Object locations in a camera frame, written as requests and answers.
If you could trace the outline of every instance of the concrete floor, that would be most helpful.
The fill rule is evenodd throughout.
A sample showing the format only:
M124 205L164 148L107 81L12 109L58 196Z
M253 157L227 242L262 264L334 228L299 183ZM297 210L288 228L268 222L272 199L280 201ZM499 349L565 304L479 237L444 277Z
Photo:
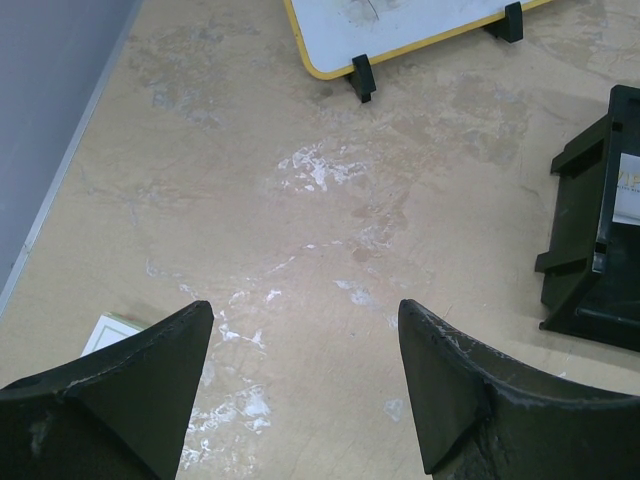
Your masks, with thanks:
M566 0L375 68L302 67L280 0L148 0L0 324L0 380L104 311L216 313L179 478L424 478L395 312L640 394L637 354L538 331L549 165L640 84L637 0Z

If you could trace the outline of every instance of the black foot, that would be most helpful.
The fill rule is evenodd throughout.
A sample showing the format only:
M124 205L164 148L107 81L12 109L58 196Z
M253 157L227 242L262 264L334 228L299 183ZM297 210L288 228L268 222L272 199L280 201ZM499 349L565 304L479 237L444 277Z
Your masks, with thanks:
M509 43L519 42L524 38L522 27L522 4L512 3L504 7L504 18L484 27L496 38L502 38Z
M360 55L353 60L353 73L346 76L347 81L356 91L356 95L362 103L371 101L371 94L376 91L376 81L369 63L369 57Z

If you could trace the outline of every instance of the board support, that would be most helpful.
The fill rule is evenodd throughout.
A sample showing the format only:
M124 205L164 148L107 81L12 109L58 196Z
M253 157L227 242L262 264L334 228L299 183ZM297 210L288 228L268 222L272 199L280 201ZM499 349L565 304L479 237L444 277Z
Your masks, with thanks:
M509 43L519 42L524 38L522 22L522 4L512 3L504 7L504 18L484 27L496 38L502 38Z
M345 78L351 84L356 95L362 103L371 101L371 94L376 91L376 81L373 78L371 63L366 54L354 57L353 73L348 74Z

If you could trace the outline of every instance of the black bracket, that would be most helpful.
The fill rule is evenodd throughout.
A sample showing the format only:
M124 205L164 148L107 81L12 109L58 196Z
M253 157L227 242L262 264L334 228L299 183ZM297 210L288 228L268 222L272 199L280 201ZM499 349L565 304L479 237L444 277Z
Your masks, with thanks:
M356 95L362 103L371 101L371 94L376 91L376 81L367 55L360 55L351 60L353 73L346 76L347 81L356 91Z
M509 43L519 42L524 38L522 26L522 4L512 3L504 7L504 18L484 27L496 38L502 38Z

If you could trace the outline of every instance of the black object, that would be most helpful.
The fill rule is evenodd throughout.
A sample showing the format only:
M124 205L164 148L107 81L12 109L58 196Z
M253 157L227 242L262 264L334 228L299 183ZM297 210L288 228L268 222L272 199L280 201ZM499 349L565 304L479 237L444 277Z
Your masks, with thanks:
M640 478L640 397L531 368L413 300L400 304L398 327L434 480Z
M519 42L524 38L522 21L522 4L512 3L504 7L504 18L484 27L496 38L502 38L509 43Z
M613 222L622 154L640 156L640 90L618 85L609 113L551 165L560 183L536 261L550 310L540 328L640 351L640 227Z
M353 73L347 75L347 81L356 91L362 103L371 101L371 94L376 91L376 81L367 55L360 55L352 59Z
M2 478L174 478L212 325L195 302L0 390Z

